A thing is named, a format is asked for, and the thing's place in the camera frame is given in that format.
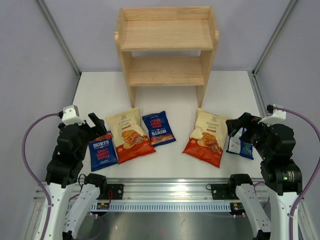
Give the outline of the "cassava chips bag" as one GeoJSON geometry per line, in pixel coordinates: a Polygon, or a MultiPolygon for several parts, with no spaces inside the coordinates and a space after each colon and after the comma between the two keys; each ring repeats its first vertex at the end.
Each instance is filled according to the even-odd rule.
{"type": "Polygon", "coordinates": [[[156,152],[141,125],[139,107],[108,116],[106,121],[113,136],[119,164],[156,152]]]}
{"type": "Polygon", "coordinates": [[[229,119],[198,108],[194,130],[183,153],[219,168],[228,133],[226,121],[229,119]]]}

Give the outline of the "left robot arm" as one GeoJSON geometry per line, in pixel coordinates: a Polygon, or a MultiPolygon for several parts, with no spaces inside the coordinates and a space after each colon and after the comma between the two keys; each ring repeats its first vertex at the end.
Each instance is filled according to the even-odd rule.
{"type": "Polygon", "coordinates": [[[83,168],[89,142],[107,133],[105,123],[94,113],[89,118],[94,126],[90,127],[71,109],[59,113],[57,145],[52,159],[46,168],[44,193],[46,210],[41,224],[43,240],[74,240],[80,226],[96,199],[103,199],[108,194],[105,176],[90,173],[84,179],[84,185],[71,210],[67,210],[72,192],[83,168]]]}

